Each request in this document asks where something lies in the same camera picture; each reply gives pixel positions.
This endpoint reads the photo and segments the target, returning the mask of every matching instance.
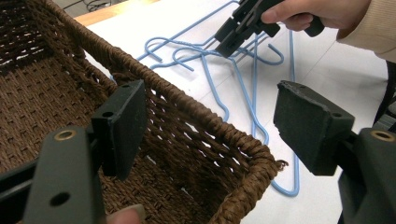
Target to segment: table surface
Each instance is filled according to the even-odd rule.
[[[89,14],[77,18],[78,21],[97,33],[110,44],[119,47],[138,58],[145,56],[145,43],[154,36],[171,37],[179,31],[200,20],[215,9],[223,6],[228,0],[161,0],[138,1],[139,7],[128,7],[120,13],[112,12]],[[212,36],[219,27],[230,17],[237,7],[232,3],[208,20],[191,28],[176,40],[202,43]],[[102,15],[94,20],[93,15]],[[356,120],[354,132],[372,125],[375,112],[385,92],[387,85],[387,68],[383,60],[374,56],[371,51],[352,48],[335,41],[336,30],[325,29],[315,38],[304,32],[293,33],[294,67],[296,81],[319,92],[347,112],[354,115]],[[259,53],[265,60],[276,62],[279,56],[273,53],[268,44],[276,47],[284,56],[280,65],[258,64],[259,76],[257,83],[257,121],[269,133],[269,147],[277,159],[289,161],[291,166],[279,173],[276,182],[286,189],[293,188],[292,151],[283,143],[272,120],[277,96],[276,84],[282,79],[290,77],[290,33],[282,26],[281,31],[274,38],[265,39],[259,47]],[[151,48],[158,46],[159,39],[151,41]],[[190,56],[192,51],[180,49],[180,46],[169,45],[156,51],[165,63],[172,62],[171,55],[179,50],[176,58]],[[96,64],[106,74],[108,71],[94,59]],[[206,57],[208,68],[216,92],[220,100],[230,110],[228,122],[237,129],[252,133],[252,117],[248,110],[248,101],[242,91],[247,88],[251,96],[252,65],[249,57],[240,59],[237,63],[241,73],[238,74],[230,61],[217,57]],[[147,66],[161,64],[152,57],[145,57],[140,61]],[[194,97],[220,116],[224,110],[217,104],[213,91],[205,75],[204,64],[200,60],[186,63],[194,68],[190,71],[177,65],[167,68],[156,68],[161,77],[177,85],[188,95]],[[263,133],[257,132],[257,138],[263,139]],[[304,223],[304,224],[333,224],[341,214],[340,196],[337,180],[341,173],[337,169],[335,176],[313,176],[300,165],[300,192],[296,197],[287,197],[269,187],[256,207],[242,223]]]

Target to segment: woven texture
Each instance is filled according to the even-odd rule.
[[[148,128],[128,179],[101,175],[107,213],[142,203],[146,223],[239,223],[282,168],[267,146],[50,1],[0,0],[0,10],[0,173],[37,158],[49,132],[87,126],[118,85],[137,79]]]

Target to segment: beige sleeve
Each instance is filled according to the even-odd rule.
[[[337,41],[396,63],[396,1],[372,0],[366,15],[354,31],[345,36],[340,30]]]

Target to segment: finger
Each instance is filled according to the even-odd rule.
[[[310,12],[313,1],[286,0],[262,13],[262,22],[275,23],[285,21],[294,15]]]
[[[136,204],[107,216],[107,224],[140,224],[146,218],[146,211],[142,204]]]
[[[299,14],[296,16],[292,16],[287,20],[283,21],[286,27],[293,31],[302,31],[309,27],[310,22],[314,19],[314,17],[308,13]]]

